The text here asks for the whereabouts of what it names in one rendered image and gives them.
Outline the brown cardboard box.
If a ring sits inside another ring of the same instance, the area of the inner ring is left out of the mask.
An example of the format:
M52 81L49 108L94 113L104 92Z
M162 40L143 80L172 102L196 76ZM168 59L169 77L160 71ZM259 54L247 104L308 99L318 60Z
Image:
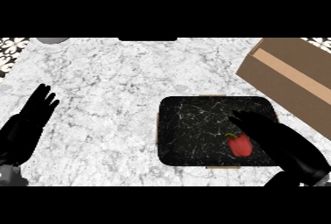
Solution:
M262 38L237 75L331 141L331 53L301 38Z

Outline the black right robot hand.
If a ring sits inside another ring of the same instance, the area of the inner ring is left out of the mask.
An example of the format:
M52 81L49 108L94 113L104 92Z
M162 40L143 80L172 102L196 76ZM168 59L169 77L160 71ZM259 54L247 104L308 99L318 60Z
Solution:
M331 173L331 164L321 150L299 132L256 112L234 111L230 121L258 142L283 168L265 185L268 187L299 187L301 184L315 186Z

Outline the grey round object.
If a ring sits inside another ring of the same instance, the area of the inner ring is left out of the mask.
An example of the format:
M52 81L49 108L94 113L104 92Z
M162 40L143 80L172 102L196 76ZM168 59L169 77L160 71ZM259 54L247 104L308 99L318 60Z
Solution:
M55 45L66 42L70 38L36 38L44 44Z

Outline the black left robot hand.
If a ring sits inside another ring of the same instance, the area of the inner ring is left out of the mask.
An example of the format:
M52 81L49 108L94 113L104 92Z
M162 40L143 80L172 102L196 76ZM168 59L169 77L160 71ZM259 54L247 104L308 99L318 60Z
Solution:
M41 84L21 112L0 129L0 165L21 165L32 158L58 104L51 86Z

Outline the black marbled tray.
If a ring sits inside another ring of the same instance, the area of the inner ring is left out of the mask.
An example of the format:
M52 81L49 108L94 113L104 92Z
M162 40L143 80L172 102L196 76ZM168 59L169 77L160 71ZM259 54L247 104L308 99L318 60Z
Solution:
M279 120L273 103L261 96L169 96L162 100L159 158L166 165L276 165L259 144L249 157L234 155L228 141L243 133L230 121L236 111Z

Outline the red bell pepper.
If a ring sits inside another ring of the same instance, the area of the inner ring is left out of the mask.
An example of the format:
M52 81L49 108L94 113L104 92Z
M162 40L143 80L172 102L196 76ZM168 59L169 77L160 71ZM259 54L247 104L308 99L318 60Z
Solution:
M225 136L228 137L228 146L233 154L239 158L250 157L255 149L250 137L245 133L239 135L227 133Z

